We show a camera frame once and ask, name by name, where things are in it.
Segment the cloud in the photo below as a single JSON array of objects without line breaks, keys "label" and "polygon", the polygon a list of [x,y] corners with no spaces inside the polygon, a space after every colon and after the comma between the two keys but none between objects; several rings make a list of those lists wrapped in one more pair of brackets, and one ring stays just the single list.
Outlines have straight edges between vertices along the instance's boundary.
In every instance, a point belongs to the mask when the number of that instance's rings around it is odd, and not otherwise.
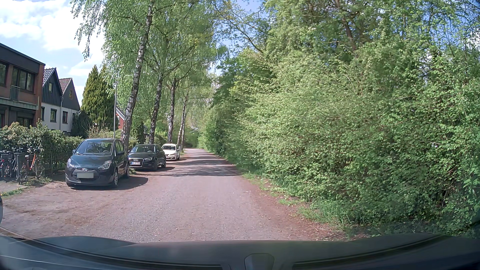
[{"label": "cloud", "polygon": [[[29,0],[1,0],[0,36],[5,38],[26,37],[42,44],[48,51],[76,49],[80,53],[85,49],[86,38],[78,44],[75,33],[82,18],[73,18],[69,0],[47,0],[32,2]],[[70,68],[68,75],[80,77],[84,84],[93,65],[101,65],[104,43],[103,34],[93,36],[90,41],[90,57]],[[79,101],[82,100],[83,86],[76,86]]]}]

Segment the car hood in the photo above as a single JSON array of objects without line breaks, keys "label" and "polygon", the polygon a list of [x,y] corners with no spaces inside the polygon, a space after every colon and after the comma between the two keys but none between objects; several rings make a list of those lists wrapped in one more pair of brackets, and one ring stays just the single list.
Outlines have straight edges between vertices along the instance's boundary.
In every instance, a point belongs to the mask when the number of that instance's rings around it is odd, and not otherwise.
[{"label": "car hood", "polygon": [[155,153],[130,153],[128,154],[129,158],[144,159],[151,158],[155,156]]},{"label": "car hood", "polygon": [[94,155],[73,155],[70,157],[71,163],[75,167],[97,168],[102,166],[107,160],[112,160],[112,156],[94,156]]},{"label": "car hood", "polygon": [[394,266],[399,269],[456,269],[478,261],[480,240],[408,233],[350,242],[239,240],[137,244],[92,236],[36,240],[0,236],[0,254],[3,257],[0,263],[5,264],[6,269],[19,268],[17,261],[17,264],[8,261],[10,258],[84,269],[226,270],[245,269],[245,265],[252,264],[275,270],[285,265],[298,270],[332,269],[333,266],[338,266],[335,269],[390,269]]}]

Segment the black hyundai car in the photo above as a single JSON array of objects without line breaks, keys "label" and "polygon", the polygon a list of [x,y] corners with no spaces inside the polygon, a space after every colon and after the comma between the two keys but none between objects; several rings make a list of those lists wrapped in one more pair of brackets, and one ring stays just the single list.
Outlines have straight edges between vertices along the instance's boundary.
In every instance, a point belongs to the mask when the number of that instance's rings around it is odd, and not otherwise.
[{"label": "black hyundai car", "polygon": [[86,139],[68,159],[65,182],[75,185],[118,186],[119,176],[129,177],[128,157],[118,139]]},{"label": "black hyundai car", "polygon": [[166,160],[162,147],[155,144],[136,145],[128,154],[129,166],[135,169],[165,168]]}]

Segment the license plate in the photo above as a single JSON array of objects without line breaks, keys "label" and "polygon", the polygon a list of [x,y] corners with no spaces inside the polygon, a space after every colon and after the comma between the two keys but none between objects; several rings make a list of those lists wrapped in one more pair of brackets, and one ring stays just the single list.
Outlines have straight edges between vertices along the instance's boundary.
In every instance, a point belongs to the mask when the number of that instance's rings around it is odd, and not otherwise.
[{"label": "license plate", "polygon": [[79,172],[77,178],[93,178],[93,172]]}]

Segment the gravel road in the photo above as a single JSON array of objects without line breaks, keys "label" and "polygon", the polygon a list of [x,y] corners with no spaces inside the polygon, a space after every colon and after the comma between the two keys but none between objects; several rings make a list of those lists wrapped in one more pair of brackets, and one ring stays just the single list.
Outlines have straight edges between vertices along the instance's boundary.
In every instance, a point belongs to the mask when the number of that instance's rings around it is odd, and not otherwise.
[{"label": "gravel road", "polygon": [[303,220],[231,164],[201,149],[156,172],[137,172],[117,189],[30,188],[4,199],[1,227],[40,238],[90,235],[134,242],[321,240]]}]

